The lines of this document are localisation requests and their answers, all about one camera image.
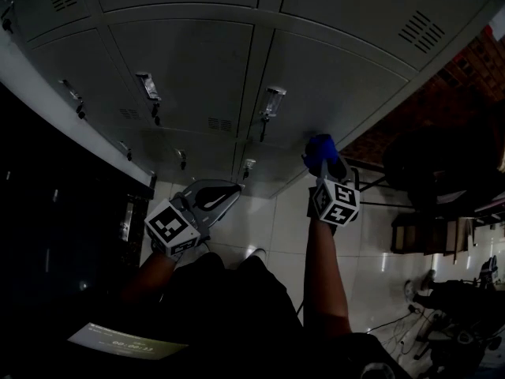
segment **wire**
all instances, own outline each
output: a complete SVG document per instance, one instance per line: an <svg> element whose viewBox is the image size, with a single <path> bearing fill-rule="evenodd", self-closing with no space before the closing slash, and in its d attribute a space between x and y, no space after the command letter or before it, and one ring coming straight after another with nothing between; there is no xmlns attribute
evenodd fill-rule
<svg viewBox="0 0 505 379"><path fill-rule="evenodd" d="M367 334L374 331L374 330L377 330L378 328L381 328L381 327L385 327L387 325L392 325L394 323L396 323L397 321L401 321L403 320L404 318L410 316L413 312L410 312L409 314L407 314L406 316L403 316L403 317L400 317L399 319L396 319L395 321L390 321L389 323L386 323L385 325L378 325L377 327L374 327L374 328L371 328L367 331Z"/></svg>
<svg viewBox="0 0 505 379"><path fill-rule="evenodd" d="M407 352L405 352L405 350L403 349L403 348L404 348L404 346L405 346L405 344L403 344L403 345L402 345L402 350L401 350L401 352L402 352L402 354L403 354L403 355L407 355L407 354L409 354L409 353L413 350L413 348L416 346L417 338L418 338L419 334L421 333L421 330L422 330L422 329L423 329L423 327L425 326L426 321L427 321L427 322L429 322L429 323L432 323L432 324L433 324L433 322L432 322L432 321L430 321L430 320L429 320L429 318L430 318L430 317L431 317L431 316L432 316L432 315L436 312L436 310L433 310L433 311L432 311L432 312L428 315L428 317L426 317L426 316L425 316L425 310L423 310L423 311L422 311L422 313L421 313L421 317L424 317L424 318L425 318L425 321L423 321L423 324L421 325L421 327L419 328L419 330L417 330L417 334L416 334L416 336L414 337L414 341L412 342L412 346L410 346L409 350L408 350ZM413 328L413 327L414 327L414 326L418 323L418 321L421 319L421 317L419 317L419 318L416 320L416 322L413 324L412 328Z"/></svg>
<svg viewBox="0 0 505 379"><path fill-rule="evenodd" d="M503 331L505 330L505 327L499 330L493 337L499 336Z"/></svg>
<svg viewBox="0 0 505 379"><path fill-rule="evenodd" d="M300 310L301 310L301 308L303 307L303 302L304 302L304 301L302 300L302 301L301 301L301 304L300 304L300 307L299 307L299 308L298 308L298 310L297 310L297 315L298 315L298 314L300 314Z"/></svg>
<svg viewBox="0 0 505 379"><path fill-rule="evenodd" d="M415 311L419 312L419 313L415 313L415 314L421 314L421 315L424 312L424 310L423 310L423 312L421 312L420 310L415 310ZM401 320L401 321L399 321L399 322L396 323L396 326L393 329L393 336L389 340L383 341L381 343L382 346L384 347L384 349L386 350L386 352L389 355L392 355L396 351L396 348L397 348L397 346L400 343L403 344L403 342L402 342L403 337L405 337L405 335L410 330L412 330L412 328L418 323L418 321L420 319L421 319L421 317L419 317L418 319L416 319L415 322L413 323L413 325L411 325L410 327L408 327L408 329L405 330L405 331L403 331L403 328L405 327L405 320ZM389 344L391 343L392 340L395 340L395 347L391 351L388 351L387 348L389 347Z"/></svg>

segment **locker handle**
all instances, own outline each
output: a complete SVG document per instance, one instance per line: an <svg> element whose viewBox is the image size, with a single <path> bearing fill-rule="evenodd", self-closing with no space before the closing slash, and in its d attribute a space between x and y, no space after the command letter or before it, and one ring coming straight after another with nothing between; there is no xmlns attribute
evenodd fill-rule
<svg viewBox="0 0 505 379"><path fill-rule="evenodd" d="M69 83L68 80L63 79L63 80L58 80L58 81L61 84L63 84L67 90L69 90L69 93L73 99L82 100L82 97L80 96L80 94L77 92L77 90L74 87L72 87L72 85Z"/></svg>
<svg viewBox="0 0 505 379"><path fill-rule="evenodd" d="M280 87L267 87L264 93L263 102L261 105L260 115L263 127L261 129L260 142L265 138L268 121L275 118L279 112L282 99L286 95L286 90Z"/></svg>
<svg viewBox="0 0 505 379"><path fill-rule="evenodd" d="M137 73L137 77L142 81L145 91L148 94L149 99L154 99L156 101L161 101L161 97L158 95L158 90L156 90L155 82L152 80L152 75L150 73Z"/></svg>
<svg viewBox="0 0 505 379"><path fill-rule="evenodd" d="M175 149L175 154L181 161L181 170L186 169L186 164L188 163L188 157L186 156L186 151L180 148Z"/></svg>
<svg viewBox="0 0 505 379"><path fill-rule="evenodd" d="M245 159L244 161L244 176L242 179L246 179L249 177L249 172L252 170L256 161L254 159Z"/></svg>

